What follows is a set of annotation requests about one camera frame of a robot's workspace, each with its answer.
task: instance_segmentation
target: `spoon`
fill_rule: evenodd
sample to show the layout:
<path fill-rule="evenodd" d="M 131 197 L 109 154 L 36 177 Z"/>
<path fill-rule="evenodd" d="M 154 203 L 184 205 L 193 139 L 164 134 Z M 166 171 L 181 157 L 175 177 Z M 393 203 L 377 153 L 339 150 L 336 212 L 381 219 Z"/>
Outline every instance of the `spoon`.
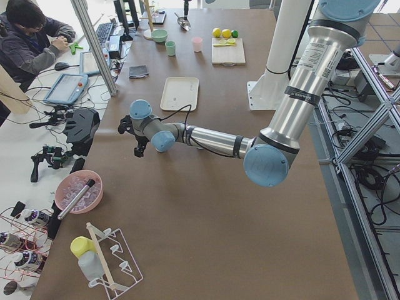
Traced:
<path fill-rule="evenodd" d="M 190 30 L 190 23 L 188 20 L 185 20 L 184 17 L 179 17 L 178 14 L 175 12 L 175 16 L 177 16 L 177 23 L 186 31 Z"/>

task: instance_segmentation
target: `lime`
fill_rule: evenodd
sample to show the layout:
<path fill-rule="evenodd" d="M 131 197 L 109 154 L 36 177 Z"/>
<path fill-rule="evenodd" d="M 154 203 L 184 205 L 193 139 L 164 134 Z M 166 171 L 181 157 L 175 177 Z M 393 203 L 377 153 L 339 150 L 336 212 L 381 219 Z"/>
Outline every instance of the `lime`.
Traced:
<path fill-rule="evenodd" d="M 221 29 L 220 28 L 214 28 L 212 30 L 212 36 L 215 38 L 219 38 L 221 36 Z"/>
<path fill-rule="evenodd" d="M 229 39 L 231 37 L 231 30 L 229 29 L 222 30 L 222 36 L 226 39 Z"/>
<path fill-rule="evenodd" d="M 232 38 L 238 38 L 239 37 L 239 33 L 238 33 L 238 31 L 237 30 L 232 30 Z"/>

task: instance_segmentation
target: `dark jacket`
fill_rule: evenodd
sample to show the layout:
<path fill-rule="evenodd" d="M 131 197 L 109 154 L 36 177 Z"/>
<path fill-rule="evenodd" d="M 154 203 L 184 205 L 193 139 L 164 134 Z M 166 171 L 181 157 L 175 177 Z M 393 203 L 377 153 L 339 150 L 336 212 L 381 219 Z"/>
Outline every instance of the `dark jacket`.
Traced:
<path fill-rule="evenodd" d="M 15 82 L 25 85 L 56 61 L 59 50 L 50 44 L 47 35 L 65 36 L 69 43 L 75 37 L 71 26 L 49 17 L 33 39 L 10 23 L 5 12 L 0 14 L 0 21 L 7 29 L 7 36 L 0 37 L 0 64 Z"/>

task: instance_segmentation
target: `yellow bottle cap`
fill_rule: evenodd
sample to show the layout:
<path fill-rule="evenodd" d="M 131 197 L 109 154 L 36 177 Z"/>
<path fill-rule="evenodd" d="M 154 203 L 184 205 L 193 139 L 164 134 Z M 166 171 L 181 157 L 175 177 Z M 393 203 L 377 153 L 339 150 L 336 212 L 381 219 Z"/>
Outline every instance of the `yellow bottle cap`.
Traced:
<path fill-rule="evenodd" d="M 82 254 L 89 250 L 97 253 L 93 241 L 84 236 L 78 236 L 75 238 L 71 243 L 70 249 L 77 258 L 80 258 Z"/>

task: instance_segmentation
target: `computer monitor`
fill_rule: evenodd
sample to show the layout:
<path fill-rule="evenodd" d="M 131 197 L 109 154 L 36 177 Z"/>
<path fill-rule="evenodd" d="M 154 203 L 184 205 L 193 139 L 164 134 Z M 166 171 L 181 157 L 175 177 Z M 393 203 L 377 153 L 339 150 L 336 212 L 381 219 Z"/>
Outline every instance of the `computer monitor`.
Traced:
<path fill-rule="evenodd" d="M 133 31 L 129 30 L 129 24 L 128 24 L 128 19 L 126 18 L 124 0 L 113 0 L 113 2 L 114 2 L 115 12 L 117 13 L 118 16 L 118 21 L 122 24 L 124 28 L 124 34 L 121 36 L 121 39 L 124 42 L 132 41 L 135 29 Z"/>
<path fill-rule="evenodd" d="M 125 9 L 126 12 L 129 11 L 129 15 L 132 18 L 131 20 L 127 20 L 129 27 L 135 27 L 136 29 L 138 29 L 139 27 L 139 18 L 138 18 L 138 11 L 136 10 L 136 5 L 135 5 L 135 1 L 134 0 L 123 0 L 124 4 L 127 3 L 129 6 L 129 10 Z"/>

